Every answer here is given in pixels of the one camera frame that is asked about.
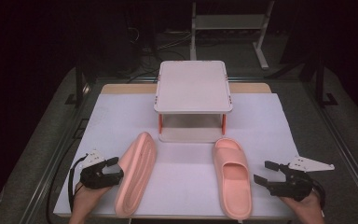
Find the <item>hand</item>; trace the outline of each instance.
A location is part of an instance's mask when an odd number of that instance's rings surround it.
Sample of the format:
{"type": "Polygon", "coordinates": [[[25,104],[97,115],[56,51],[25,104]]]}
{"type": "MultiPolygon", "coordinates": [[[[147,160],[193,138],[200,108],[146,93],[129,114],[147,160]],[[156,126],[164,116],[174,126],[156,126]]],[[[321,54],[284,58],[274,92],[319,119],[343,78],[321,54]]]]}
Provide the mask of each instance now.
{"type": "Polygon", "coordinates": [[[88,189],[82,183],[76,184],[74,209],[69,224],[84,223],[89,213],[98,204],[101,197],[112,187],[103,189],[88,189]]]}
{"type": "Polygon", "coordinates": [[[314,191],[301,202],[286,197],[280,197],[280,199],[296,213],[302,223],[324,224],[319,197],[314,191]]]}

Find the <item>white table surface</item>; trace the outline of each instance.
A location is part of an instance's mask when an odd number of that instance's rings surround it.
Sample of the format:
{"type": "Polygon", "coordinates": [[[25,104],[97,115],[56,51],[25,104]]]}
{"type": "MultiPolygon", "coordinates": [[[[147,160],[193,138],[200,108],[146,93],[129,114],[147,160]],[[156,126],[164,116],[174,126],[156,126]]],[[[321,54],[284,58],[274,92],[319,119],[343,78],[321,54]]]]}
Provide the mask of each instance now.
{"type": "MultiPolygon", "coordinates": [[[[233,110],[227,114],[226,137],[243,147],[251,177],[253,211],[250,218],[290,218],[294,214],[278,198],[253,181],[253,174],[270,181],[284,175],[264,168],[264,161],[288,163],[298,155],[278,95],[232,93],[233,110]]],[[[141,203],[132,217],[226,218],[220,208],[213,167],[213,144],[163,143],[158,140],[155,94],[100,94],[74,161],[98,149],[106,158],[121,157],[141,132],[157,144],[157,160],[141,203]]],[[[105,168],[108,174],[118,168],[105,168]]],[[[74,184],[79,180],[76,170],[74,184]]],[[[54,214],[70,216],[67,181],[54,214]]],[[[114,217],[118,186],[107,192],[94,216],[114,217]]]]}

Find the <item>white stand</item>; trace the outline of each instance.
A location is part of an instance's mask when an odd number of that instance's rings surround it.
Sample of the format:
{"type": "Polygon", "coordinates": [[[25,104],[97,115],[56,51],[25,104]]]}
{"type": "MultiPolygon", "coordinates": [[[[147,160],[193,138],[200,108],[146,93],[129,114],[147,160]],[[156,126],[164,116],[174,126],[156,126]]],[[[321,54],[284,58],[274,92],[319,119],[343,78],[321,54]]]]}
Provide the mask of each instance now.
{"type": "Polygon", "coordinates": [[[269,65],[261,50],[261,45],[263,44],[267,27],[269,26],[269,17],[274,3],[274,0],[269,1],[265,14],[254,15],[197,15],[196,3],[193,3],[190,60],[197,60],[196,32],[198,30],[253,29],[260,30],[260,37],[258,37],[257,42],[253,43],[257,59],[263,70],[269,69],[269,65]]]}
{"type": "Polygon", "coordinates": [[[232,102],[223,62],[164,62],[155,110],[165,142],[215,142],[226,131],[232,102]]]}

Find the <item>cable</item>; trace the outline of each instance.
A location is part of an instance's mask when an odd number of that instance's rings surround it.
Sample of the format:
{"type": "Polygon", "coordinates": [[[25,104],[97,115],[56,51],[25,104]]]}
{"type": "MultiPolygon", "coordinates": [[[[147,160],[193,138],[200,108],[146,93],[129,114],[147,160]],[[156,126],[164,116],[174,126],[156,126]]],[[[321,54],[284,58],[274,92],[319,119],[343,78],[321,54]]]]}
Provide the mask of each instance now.
{"type": "Polygon", "coordinates": [[[133,31],[136,32],[135,40],[130,40],[130,42],[131,42],[132,44],[135,44],[135,42],[139,39],[139,31],[138,31],[138,29],[136,29],[136,28],[134,28],[134,27],[129,27],[128,29],[129,29],[129,30],[133,30],[133,31]]]}
{"type": "Polygon", "coordinates": [[[75,174],[75,168],[77,165],[85,160],[88,157],[89,154],[86,154],[86,156],[80,158],[75,162],[75,164],[72,166],[71,170],[69,171],[69,177],[68,177],[68,198],[69,198],[69,206],[71,207],[71,212],[74,210],[74,200],[75,200],[75,194],[74,194],[74,174],[75,174]]]}
{"type": "MultiPolygon", "coordinates": [[[[187,40],[190,40],[190,37],[191,37],[191,33],[190,32],[183,32],[183,34],[187,34],[185,37],[183,38],[180,38],[178,40],[175,40],[171,43],[168,43],[168,44],[165,44],[165,45],[162,45],[162,46],[158,46],[158,50],[161,50],[161,49],[167,49],[167,48],[171,48],[171,47],[174,47],[174,46],[178,46],[184,42],[186,42],[187,40]]],[[[143,49],[143,51],[145,52],[151,52],[151,49],[143,49]]]]}
{"type": "Polygon", "coordinates": [[[222,44],[222,43],[227,41],[227,38],[225,36],[222,36],[220,33],[218,33],[218,34],[223,38],[223,40],[221,40],[218,37],[212,37],[210,39],[207,39],[207,37],[201,36],[199,38],[196,38],[196,46],[197,47],[208,48],[208,47],[214,47],[216,45],[222,44]],[[214,43],[208,43],[208,41],[211,41],[211,39],[214,39],[215,42],[214,43]]]}
{"type": "Polygon", "coordinates": [[[145,57],[147,57],[147,62],[146,61],[142,61],[141,60],[141,66],[142,68],[145,70],[145,72],[150,72],[151,70],[154,70],[155,68],[152,67],[152,61],[151,61],[151,53],[148,53],[146,55],[144,55],[145,57]]]}
{"type": "Polygon", "coordinates": [[[324,187],[316,180],[312,180],[312,187],[316,190],[316,192],[319,194],[319,198],[320,198],[320,206],[321,209],[324,209],[324,205],[325,205],[325,198],[326,198],[326,193],[324,191],[324,187]]]}
{"type": "Polygon", "coordinates": [[[80,122],[79,122],[79,125],[77,126],[77,129],[75,130],[75,133],[74,133],[74,135],[72,136],[72,138],[74,139],[70,144],[69,144],[69,146],[68,146],[68,148],[65,150],[65,152],[64,152],[64,154],[63,154],[63,156],[62,156],[62,158],[61,158],[61,160],[60,160],[60,163],[59,163],[59,165],[58,165],[58,168],[57,168],[57,170],[55,171],[55,173],[54,173],[54,176],[53,176],[53,178],[52,178],[52,181],[51,181],[51,185],[50,185],[50,187],[49,187],[49,189],[48,189],[48,197],[47,197],[47,205],[46,205],[46,221],[48,222],[48,224],[51,224],[52,222],[51,222],[51,219],[50,219],[50,198],[51,198],[51,192],[52,192],[52,188],[53,188],[53,184],[54,184],[54,180],[56,179],[56,177],[57,177],[57,173],[59,172],[59,170],[60,170],[60,167],[61,167],[61,165],[62,165],[62,162],[63,162],[63,159],[66,157],[66,155],[68,154],[68,151],[69,151],[69,149],[74,145],[74,143],[77,141],[77,140],[79,140],[79,139],[81,139],[82,138],[82,135],[83,135],[83,133],[84,133],[84,131],[86,130],[85,128],[80,128],[80,126],[81,126],[81,123],[84,121],[84,120],[89,120],[89,119],[82,119],[80,122]]]}
{"type": "Polygon", "coordinates": [[[81,185],[80,188],[78,188],[76,191],[75,191],[75,194],[74,194],[74,197],[76,196],[76,194],[84,187],[84,185],[81,185]]]}
{"type": "Polygon", "coordinates": [[[141,74],[139,74],[139,75],[137,75],[137,76],[135,76],[135,77],[130,78],[130,80],[128,80],[126,83],[129,84],[129,83],[131,83],[133,80],[135,80],[135,79],[138,78],[138,77],[141,77],[141,76],[144,76],[144,75],[147,75],[147,74],[153,74],[154,72],[156,72],[156,71],[158,71],[158,70],[159,70],[159,68],[157,68],[157,69],[155,69],[155,70],[153,70],[153,71],[141,73],[141,74]]]}
{"type": "Polygon", "coordinates": [[[183,56],[182,54],[180,54],[180,53],[178,53],[176,51],[173,51],[173,50],[162,50],[161,53],[173,53],[173,54],[176,54],[176,55],[180,56],[183,61],[186,60],[185,56],[183,56]]]}

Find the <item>pink slipper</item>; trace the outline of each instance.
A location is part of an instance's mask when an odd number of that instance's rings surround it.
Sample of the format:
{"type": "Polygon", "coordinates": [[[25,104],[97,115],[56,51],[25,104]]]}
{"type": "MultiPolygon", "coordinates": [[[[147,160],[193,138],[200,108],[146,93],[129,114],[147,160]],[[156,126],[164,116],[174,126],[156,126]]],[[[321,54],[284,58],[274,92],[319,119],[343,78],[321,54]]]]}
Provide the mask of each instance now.
{"type": "Polygon", "coordinates": [[[115,200],[118,217],[129,217],[138,208],[156,161],[156,145],[149,133],[140,133],[118,161],[124,173],[115,200]]]}
{"type": "Polygon", "coordinates": [[[221,138],[213,148],[220,206],[233,219],[245,220],[252,212],[252,194],[245,154],[236,141],[221,138]]]}

